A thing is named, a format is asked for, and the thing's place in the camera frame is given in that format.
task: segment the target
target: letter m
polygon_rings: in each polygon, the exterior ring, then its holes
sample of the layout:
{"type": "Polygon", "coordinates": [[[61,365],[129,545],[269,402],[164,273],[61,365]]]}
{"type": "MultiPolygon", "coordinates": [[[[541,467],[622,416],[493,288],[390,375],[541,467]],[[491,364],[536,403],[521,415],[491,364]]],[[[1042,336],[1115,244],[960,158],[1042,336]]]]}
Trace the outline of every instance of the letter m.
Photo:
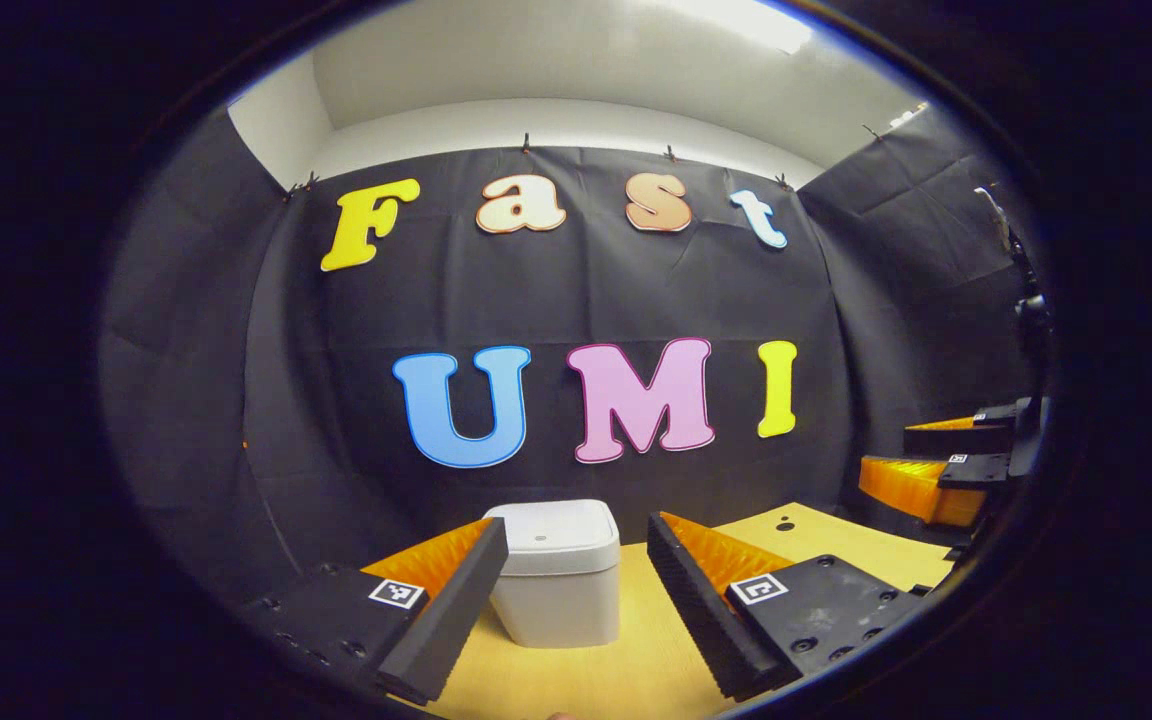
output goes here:
{"type": "Polygon", "coordinates": [[[660,353],[652,384],[639,376],[614,344],[586,344],[567,355],[567,365],[581,374],[585,388],[585,442],[576,448],[581,462],[616,460],[626,446],[612,437],[612,418],[639,453],[649,450],[660,420],[669,426],[660,435],[666,450],[691,450],[713,442],[714,430],[705,416],[705,359],[708,341],[679,338],[660,353]]]}

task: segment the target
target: white trash can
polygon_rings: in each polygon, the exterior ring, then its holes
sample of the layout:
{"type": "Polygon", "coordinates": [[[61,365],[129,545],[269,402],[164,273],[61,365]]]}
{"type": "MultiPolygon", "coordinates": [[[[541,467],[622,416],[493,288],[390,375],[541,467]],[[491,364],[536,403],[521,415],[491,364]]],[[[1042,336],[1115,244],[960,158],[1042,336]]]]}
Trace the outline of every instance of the white trash can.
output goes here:
{"type": "Polygon", "coordinates": [[[509,556],[492,607],[524,647],[589,647],[621,632],[621,533],[600,500],[499,505],[509,556]]]}

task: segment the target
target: hook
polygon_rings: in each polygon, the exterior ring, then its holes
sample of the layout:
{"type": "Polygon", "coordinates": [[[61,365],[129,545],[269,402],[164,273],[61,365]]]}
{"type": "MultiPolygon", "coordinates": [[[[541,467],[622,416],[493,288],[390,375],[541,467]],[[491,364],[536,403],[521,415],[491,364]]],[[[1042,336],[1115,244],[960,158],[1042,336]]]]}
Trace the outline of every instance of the hook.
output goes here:
{"type": "Polygon", "coordinates": [[[990,202],[990,206],[993,209],[993,223],[998,228],[998,240],[1002,243],[1002,250],[1005,252],[1011,251],[1011,225],[1007,223],[1007,214],[998,206],[996,202],[993,200],[993,196],[986,188],[978,187],[972,190],[977,195],[983,195],[984,199],[990,202]]]}

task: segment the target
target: table surface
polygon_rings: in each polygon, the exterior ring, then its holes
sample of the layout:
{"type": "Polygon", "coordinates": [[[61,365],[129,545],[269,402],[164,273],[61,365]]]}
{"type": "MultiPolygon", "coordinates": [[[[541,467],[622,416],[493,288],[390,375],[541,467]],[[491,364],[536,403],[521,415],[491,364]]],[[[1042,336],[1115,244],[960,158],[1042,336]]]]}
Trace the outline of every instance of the table surface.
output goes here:
{"type": "MultiPolygon", "coordinates": [[[[895,588],[932,588],[952,562],[948,548],[878,532],[799,503],[721,525],[730,537],[791,561],[831,553],[895,588]],[[788,521],[794,528],[778,530],[788,521]]],[[[621,547],[621,634],[599,647],[541,650],[509,641],[492,607],[468,637],[447,688],[424,710],[448,720],[581,720],[719,714],[736,703],[718,692],[673,602],[649,561],[645,543],[621,547]]]]}

